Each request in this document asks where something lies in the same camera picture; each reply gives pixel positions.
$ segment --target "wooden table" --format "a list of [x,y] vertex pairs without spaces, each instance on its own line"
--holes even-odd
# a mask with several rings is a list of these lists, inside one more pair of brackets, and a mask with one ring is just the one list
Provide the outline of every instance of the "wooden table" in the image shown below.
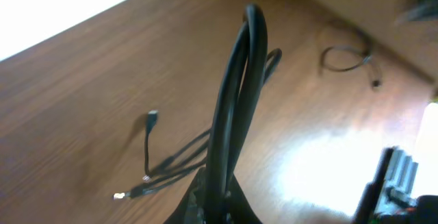
[[283,59],[236,177],[264,223],[348,221],[381,148],[413,147],[432,86],[385,50],[379,92],[365,69],[318,75],[344,36],[310,0],[128,0],[0,62],[0,223],[162,223],[193,175],[111,200],[141,182],[141,118],[160,111],[152,165],[211,125],[250,2]]

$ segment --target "metal connector tip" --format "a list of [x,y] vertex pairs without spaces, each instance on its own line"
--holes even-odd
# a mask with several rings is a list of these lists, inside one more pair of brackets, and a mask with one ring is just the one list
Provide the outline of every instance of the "metal connector tip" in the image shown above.
[[118,199],[125,199],[127,197],[129,197],[129,195],[124,193],[124,192],[122,192],[122,193],[114,193],[112,199],[113,200],[118,200]]

